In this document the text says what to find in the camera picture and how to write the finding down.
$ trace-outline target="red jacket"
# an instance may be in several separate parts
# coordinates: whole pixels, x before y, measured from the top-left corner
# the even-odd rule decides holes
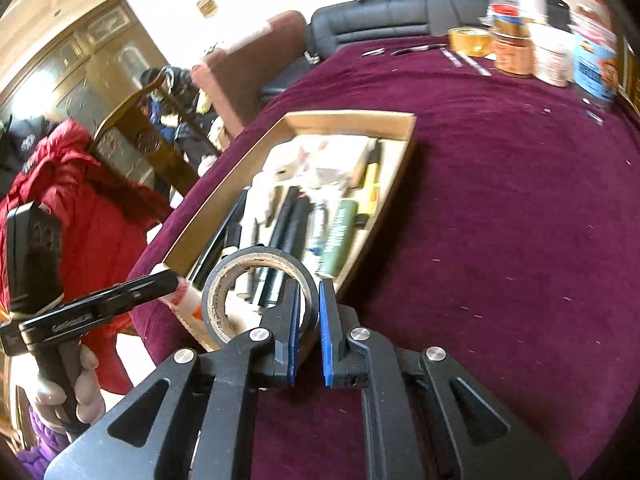
[[[7,310],[6,216],[22,204],[47,205],[63,227],[60,277],[65,303],[124,282],[146,247],[146,231],[164,219],[169,205],[155,191],[115,174],[86,152],[89,133],[73,120],[42,139],[0,202],[0,305]],[[115,351],[115,337],[129,314],[89,332],[83,342],[98,356],[100,386],[126,394],[131,381]]]

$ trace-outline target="metal screw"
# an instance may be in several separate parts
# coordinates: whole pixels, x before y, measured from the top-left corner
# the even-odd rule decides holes
[[[188,363],[195,356],[195,352],[190,348],[181,348],[174,354],[174,361],[180,365]]]
[[[351,330],[351,339],[355,341],[366,341],[371,336],[371,332],[363,326],[357,326]]]
[[[266,328],[254,328],[249,332],[252,341],[264,341],[269,337],[269,331]]]
[[[447,356],[444,349],[439,346],[427,348],[424,353],[427,354],[429,361],[442,361]]]

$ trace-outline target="wooden chair back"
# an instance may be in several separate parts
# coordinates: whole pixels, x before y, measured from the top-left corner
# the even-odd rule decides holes
[[[98,144],[112,128],[117,130],[182,196],[198,181],[196,171],[184,160],[180,151],[167,142],[140,109],[142,101],[154,90],[161,90],[164,76],[141,88],[124,100],[98,127],[91,152],[98,155]]]

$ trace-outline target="ceiling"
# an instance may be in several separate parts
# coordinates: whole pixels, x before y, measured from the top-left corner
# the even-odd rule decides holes
[[[0,79],[6,79],[10,66],[24,61],[26,52],[34,55],[38,47],[100,3],[100,0],[12,0],[0,18]]]

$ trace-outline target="black leather sofa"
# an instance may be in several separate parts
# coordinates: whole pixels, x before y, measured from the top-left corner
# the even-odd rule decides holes
[[[320,61],[358,41],[407,36],[446,36],[454,27],[484,27],[488,0],[363,0],[321,7],[311,16],[307,51]],[[262,89],[270,101],[313,68],[305,57],[287,66]]]

